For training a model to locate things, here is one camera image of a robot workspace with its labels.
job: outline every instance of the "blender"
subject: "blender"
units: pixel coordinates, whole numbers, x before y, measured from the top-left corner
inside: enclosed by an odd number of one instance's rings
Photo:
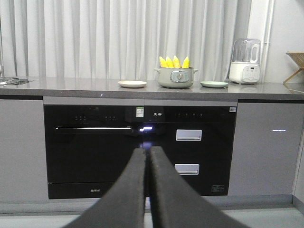
[[[233,45],[229,79],[239,84],[254,84],[260,79],[261,41],[237,39]]]

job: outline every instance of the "wooden rack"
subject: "wooden rack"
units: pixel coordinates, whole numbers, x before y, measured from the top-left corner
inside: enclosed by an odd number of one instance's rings
[[[286,52],[286,54],[289,55],[290,58],[299,66],[299,69],[294,74],[292,74],[289,78],[287,78],[283,82],[283,84],[289,81],[290,79],[292,79],[294,76],[296,76],[300,71],[304,70],[304,52],[288,51]]]

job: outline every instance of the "kitchen cabinet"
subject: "kitchen cabinet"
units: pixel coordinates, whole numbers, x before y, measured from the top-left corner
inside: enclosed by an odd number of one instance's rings
[[[294,195],[301,201],[304,202],[304,150],[299,156],[299,170],[295,176],[295,190]]]
[[[239,103],[229,195],[292,194],[304,104]]]
[[[48,198],[42,100],[0,100],[0,201]]]

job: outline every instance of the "gray countertop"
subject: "gray countertop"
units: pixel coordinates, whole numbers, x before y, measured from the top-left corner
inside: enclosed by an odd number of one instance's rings
[[[199,82],[189,88],[174,89],[148,80],[145,88],[123,88],[114,79],[42,78],[30,79],[23,85],[1,85],[0,95],[39,95],[60,97],[103,97],[173,100],[227,100],[266,99],[304,100],[304,84],[258,83],[239,85],[229,83],[228,88],[202,87]]]

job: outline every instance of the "yellow corn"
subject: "yellow corn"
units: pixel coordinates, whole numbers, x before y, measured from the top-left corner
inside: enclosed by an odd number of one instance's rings
[[[174,58],[173,58],[173,66],[174,66],[174,68],[181,67],[180,60],[176,56],[174,56]]]
[[[160,64],[161,64],[161,67],[168,68],[168,64],[167,64],[166,60],[161,56],[160,56]]]
[[[167,62],[167,64],[168,64],[168,67],[169,67],[169,68],[174,68],[173,62],[172,62],[172,60],[170,59],[170,57],[167,56],[166,62]]]
[[[184,62],[182,64],[182,68],[189,68],[189,65],[190,65],[190,61],[189,61],[189,58],[188,56],[184,59]]]

